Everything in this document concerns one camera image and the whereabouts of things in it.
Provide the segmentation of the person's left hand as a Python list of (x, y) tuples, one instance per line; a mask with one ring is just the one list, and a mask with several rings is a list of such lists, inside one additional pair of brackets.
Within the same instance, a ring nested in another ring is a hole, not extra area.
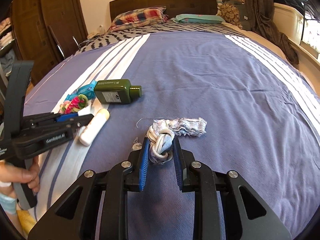
[(1, 162), (1, 182), (27, 184), (34, 193), (40, 190), (39, 157), (33, 158), (33, 164), (26, 170)]

